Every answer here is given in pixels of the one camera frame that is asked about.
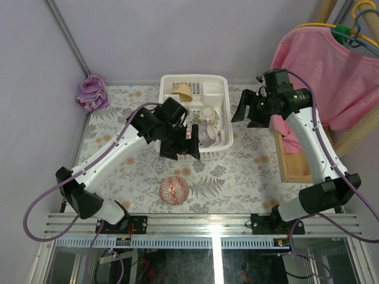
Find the white plastic dish rack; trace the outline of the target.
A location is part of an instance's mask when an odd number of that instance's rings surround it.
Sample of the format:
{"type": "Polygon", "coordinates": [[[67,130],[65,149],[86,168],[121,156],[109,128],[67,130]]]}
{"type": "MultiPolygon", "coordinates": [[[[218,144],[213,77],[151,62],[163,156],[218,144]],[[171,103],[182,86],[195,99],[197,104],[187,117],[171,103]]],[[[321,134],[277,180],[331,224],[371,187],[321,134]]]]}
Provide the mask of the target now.
{"type": "Polygon", "coordinates": [[[201,108],[212,107],[216,110],[219,115],[216,142],[211,147],[200,145],[200,157],[202,161],[223,157],[234,140],[227,80],[217,75],[165,75],[160,80],[159,102],[163,103],[169,97],[187,109],[186,125],[197,124],[196,117],[201,108]],[[178,95],[171,94],[179,84],[191,87],[192,102],[181,102],[178,95]]]}

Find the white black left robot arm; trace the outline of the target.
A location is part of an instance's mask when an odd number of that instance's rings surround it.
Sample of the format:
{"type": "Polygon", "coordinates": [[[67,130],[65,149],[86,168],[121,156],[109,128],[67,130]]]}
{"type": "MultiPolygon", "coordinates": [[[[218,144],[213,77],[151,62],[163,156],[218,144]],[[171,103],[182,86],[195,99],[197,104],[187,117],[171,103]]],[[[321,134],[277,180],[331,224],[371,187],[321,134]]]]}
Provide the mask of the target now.
{"type": "Polygon", "coordinates": [[[124,127],[100,150],[73,169],[61,167],[56,172],[59,190],[78,218],[95,217],[109,224],[116,233],[124,233],[130,225],[130,216],[117,201],[105,199],[95,191],[109,172],[132,152],[160,142],[159,155],[177,160],[188,154],[199,160],[200,130],[198,124],[185,120],[187,109],[168,98],[164,103],[145,103],[126,119],[124,127]]]}

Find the red patterned ceramic bowl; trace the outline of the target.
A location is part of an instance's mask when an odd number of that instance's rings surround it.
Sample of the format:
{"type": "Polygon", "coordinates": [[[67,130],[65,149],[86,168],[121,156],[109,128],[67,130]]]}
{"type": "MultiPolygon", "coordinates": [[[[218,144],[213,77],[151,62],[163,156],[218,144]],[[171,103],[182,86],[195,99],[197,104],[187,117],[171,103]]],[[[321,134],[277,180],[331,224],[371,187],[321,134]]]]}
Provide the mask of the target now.
{"type": "Polygon", "coordinates": [[[185,136],[185,138],[187,140],[192,139],[192,125],[187,125],[186,126],[186,136],[185,136]]]}

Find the green clothes hanger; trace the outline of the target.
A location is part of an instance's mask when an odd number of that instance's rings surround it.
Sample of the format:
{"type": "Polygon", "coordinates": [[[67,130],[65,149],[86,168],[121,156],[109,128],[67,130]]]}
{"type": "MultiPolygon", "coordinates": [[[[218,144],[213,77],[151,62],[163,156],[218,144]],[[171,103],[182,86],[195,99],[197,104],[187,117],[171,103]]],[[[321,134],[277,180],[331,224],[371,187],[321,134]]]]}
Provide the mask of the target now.
{"type": "Polygon", "coordinates": [[[362,47],[372,53],[374,57],[378,58],[378,44],[373,39],[361,34],[361,25],[359,21],[365,14],[369,13],[378,15],[378,10],[370,8],[360,12],[354,18],[354,28],[348,28],[344,25],[337,25],[331,29],[331,33],[333,38],[344,47],[349,49],[357,49],[362,47]]]}

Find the yellow clothes hanger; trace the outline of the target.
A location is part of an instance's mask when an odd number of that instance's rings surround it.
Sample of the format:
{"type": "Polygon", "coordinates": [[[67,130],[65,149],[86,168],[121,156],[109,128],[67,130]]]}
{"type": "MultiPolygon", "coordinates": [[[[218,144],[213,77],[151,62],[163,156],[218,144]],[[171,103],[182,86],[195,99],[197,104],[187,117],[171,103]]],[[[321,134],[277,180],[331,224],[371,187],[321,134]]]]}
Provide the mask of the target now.
{"type": "Polygon", "coordinates": [[[359,21],[363,17],[363,15],[370,12],[378,15],[378,9],[376,7],[376,4],[373,3],[373,1],[360,1],[359,3],[355,4],[351,10],[351,16],[354,20],[354,24],[351,28],[344,26],[342,24],[334,25],[334,24],[327,24],[327,23],[320,23],[320,22],[312,22],[312,23],[300,24],[296,26],[295,28],[293,28],[293,30],[303,28],[303,27],[326,27],[326,28],[330,28],[330,32],[333,34],[335,40],[343,46],[348,46],[351,48],[365,47],[366,49],[368,49],[368,46],[366,45],[366,43],[369,43],[370,45],[374,47],[378,47],[378,43],[376,41],[361,34],[361,25],[359,21]],[[357,15],[356,10],[361,5],[364,5],[364,4],[369,5],[370,8],[366,9],[365,11],[360,12],[357,15]]]}

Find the red rimmed bottom bowl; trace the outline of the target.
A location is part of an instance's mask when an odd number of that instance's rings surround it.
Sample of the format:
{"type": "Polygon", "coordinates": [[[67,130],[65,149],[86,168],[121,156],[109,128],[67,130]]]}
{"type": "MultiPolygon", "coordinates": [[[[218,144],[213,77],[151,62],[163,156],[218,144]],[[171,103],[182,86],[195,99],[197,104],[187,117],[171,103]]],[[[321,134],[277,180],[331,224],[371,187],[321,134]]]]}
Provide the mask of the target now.
{"type": "Polygon", "coordinates": [[[189,189],[190,186],[186,180],[179,176],[171,176],[160,185],[159,196],[169,205],[180,205],[187,200],[189,189]]]}

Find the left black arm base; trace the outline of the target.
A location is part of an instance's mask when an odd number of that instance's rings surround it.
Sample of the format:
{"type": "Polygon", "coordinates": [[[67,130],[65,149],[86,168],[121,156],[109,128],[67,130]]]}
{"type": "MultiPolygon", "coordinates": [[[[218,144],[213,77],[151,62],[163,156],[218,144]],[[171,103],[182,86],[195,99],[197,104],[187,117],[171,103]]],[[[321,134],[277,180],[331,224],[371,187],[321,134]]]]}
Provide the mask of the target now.
{"type": "Polygon", "coordinates": [[[145,235],[147,231],[147,216],[130,215],[122,204],[116,204],[123,210],[124,217],[116,225],[104,222],[102,228],[97,225],[95,232],[100,234],[128,234],[130,237],[133,235],[145,235]]]}

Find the aluminium rail frame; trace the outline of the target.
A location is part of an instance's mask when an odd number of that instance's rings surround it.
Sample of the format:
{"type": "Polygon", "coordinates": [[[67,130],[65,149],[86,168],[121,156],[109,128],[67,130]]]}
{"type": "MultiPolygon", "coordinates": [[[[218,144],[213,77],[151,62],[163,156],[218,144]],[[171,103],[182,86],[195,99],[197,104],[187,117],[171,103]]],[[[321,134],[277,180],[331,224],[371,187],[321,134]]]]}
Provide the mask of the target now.
{"type": "Polygon", "coordinates": [[[300,248],[296,239],[317,240],[345,238],[357,278],[361,283],[378,283],[378,273],[368,255],[365,243],[344,233],[335,224],[345,227],[354,234],[360,233],[354,214],[326,214],[324,217],[302,218],[305,235],[253,235],[245,222],[250,214],[133,214],[147,216],[145,235],[100,234],[97,225],[104,224],[98,218],[75,220],[73,213],[51,213],[44,231],[43,241],[31,272],[30,283],[43,283],[56,246],[77,248],[164,248],[164,249],[209,249],[213,240],[223,249],[273,249],[299,256],[306,254],[304,265],[317,273],[317,257],[309,248],[300,248]]]}

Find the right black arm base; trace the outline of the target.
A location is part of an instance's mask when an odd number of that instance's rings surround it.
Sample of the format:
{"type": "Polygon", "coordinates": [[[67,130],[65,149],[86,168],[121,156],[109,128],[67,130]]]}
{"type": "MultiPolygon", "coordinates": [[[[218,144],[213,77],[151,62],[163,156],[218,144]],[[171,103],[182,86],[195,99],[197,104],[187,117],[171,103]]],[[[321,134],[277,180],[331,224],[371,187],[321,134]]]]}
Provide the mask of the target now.
{"type": "Polygon", "coordinates": [[[289,209],[277,205],[269,214],[251,214],[250,219],[245,222],[245,227],[252,230],[253,235],[305,235],[302,221],[297,224],[296,220],[305,212],[302,209],[289,209]]]}

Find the yellow flower ceramic bowl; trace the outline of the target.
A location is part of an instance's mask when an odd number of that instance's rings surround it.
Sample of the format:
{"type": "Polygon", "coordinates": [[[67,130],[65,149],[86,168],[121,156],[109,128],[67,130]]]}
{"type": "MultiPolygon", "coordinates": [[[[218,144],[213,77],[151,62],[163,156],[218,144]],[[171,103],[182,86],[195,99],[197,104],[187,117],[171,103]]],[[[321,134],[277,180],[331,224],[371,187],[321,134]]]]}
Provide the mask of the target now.
{"type": "Polygon", "coordinates": [[[219,115],[212,107],[205,106],[199,110],[196,122],[198,124],[206,123],[216,127],[219,124],[219,115]]]}

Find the crumpled purple cloth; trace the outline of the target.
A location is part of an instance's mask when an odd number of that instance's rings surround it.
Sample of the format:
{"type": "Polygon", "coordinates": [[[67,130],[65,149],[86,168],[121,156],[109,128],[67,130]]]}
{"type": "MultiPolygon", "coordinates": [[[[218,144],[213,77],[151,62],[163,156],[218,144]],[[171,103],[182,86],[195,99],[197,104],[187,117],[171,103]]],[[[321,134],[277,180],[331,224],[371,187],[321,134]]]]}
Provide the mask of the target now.
{"type": "Polygon", "coordinates": [[[80,85],[81,92],[75,101],[87,112],[94,112],[110,106],[106,85],[97,75],[88,75],[80,85]]]}

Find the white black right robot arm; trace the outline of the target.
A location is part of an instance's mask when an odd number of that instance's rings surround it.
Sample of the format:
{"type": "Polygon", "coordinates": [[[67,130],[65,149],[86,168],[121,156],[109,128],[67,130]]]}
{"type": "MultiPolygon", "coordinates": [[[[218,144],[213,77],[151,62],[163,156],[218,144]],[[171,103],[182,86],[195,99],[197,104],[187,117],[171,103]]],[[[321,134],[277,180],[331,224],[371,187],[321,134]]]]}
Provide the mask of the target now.
{"type": "Polygon", "coordinates": [[[250,120],[249,128],[267,128],[273,115],[279,115],[294,131],[309,165],[313,186],[298,197],[273,207],[270,226],[284,233],[291,222],[327,209],[345,205],[359,188],[358,174],[350,174],[336,155],[319,120],[313,91],[309,85],[295,89],[285,69],[264,73],[265,95],[243,90],[232,122],[250,120]]]}

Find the tan bowl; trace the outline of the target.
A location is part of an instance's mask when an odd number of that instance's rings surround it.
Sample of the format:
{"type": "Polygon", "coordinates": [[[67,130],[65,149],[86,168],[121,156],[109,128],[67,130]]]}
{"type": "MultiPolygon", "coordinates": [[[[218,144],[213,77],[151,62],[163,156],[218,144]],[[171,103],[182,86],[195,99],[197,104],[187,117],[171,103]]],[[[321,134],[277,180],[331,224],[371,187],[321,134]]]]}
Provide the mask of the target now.
{"type": "Polygon", "coordinates": [[[178,95],[181,102],[192,102],[193,92],[190,86],[179,84],[171,92],[172,95],[178,95]]]}

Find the purple glass bowl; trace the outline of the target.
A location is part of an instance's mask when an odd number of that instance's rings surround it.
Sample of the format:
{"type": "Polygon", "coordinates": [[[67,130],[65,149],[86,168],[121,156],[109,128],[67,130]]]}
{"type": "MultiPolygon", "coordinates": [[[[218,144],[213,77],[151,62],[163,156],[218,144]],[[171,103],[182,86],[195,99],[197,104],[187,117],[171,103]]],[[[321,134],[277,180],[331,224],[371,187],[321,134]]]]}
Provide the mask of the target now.
{"type": "Polygon", "coordinates": [[[217,138],[217,129],[215,126],[207,123],[198,124],[198,139],[203,147],[211,147],[217,138]]]}

